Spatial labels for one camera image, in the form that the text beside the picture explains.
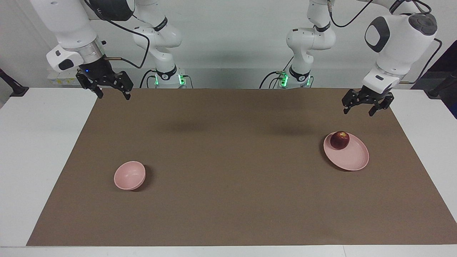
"table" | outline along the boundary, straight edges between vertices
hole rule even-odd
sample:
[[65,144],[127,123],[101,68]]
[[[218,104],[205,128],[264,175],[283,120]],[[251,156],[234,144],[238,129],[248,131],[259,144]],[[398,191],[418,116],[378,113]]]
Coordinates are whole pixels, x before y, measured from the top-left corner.
[[[394,90],[391,108],[457,220],[457,120],[424,92]],[[450,246],[25,247],[96,96],[32,88],[0,109],[0,256],[456,256]]]

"white table surface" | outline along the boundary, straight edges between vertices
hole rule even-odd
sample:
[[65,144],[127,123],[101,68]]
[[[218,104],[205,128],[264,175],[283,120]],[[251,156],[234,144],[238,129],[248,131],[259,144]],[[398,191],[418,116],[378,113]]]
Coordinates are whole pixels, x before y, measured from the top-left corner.
[[[393,93],[395,116],[457,220],[457,120],[422,91]],[[0,256],[457,256],[457,245],[25,247],[95,100],[82,89],[31,88],[0,109]]]

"red apple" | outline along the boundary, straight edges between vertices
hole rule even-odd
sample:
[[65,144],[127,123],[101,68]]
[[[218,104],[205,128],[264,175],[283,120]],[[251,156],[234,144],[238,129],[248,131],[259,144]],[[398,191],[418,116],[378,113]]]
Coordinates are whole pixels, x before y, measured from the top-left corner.
[[330,145],[335,149],[341,150],[349,144],[349,134],[344,131],[335,132],[330,138]]

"plate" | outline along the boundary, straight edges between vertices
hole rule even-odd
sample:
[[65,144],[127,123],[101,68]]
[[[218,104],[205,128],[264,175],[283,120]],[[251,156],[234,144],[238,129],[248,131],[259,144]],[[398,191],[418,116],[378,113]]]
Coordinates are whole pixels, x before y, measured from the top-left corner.
[[324,140],[324,152],[335,165],[347,171],[359,171],[365,168],[370,160],[370,154],[365,144],[358,137],[348,133],[349,144],[346,148],[337,150],[330,144],[330,138],[336,133],[330,133]]

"brown mat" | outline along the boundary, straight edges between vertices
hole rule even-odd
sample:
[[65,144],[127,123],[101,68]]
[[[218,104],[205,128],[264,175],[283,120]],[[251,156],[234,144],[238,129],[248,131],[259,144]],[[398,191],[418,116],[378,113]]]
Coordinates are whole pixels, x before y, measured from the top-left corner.
[[[457,244],[393,113],[344,115],[346,90],[103,91],[29,246]],[[336,130],[365,142],[364,170],[323,155]],[[126,192],[131,160],[148,173]]]

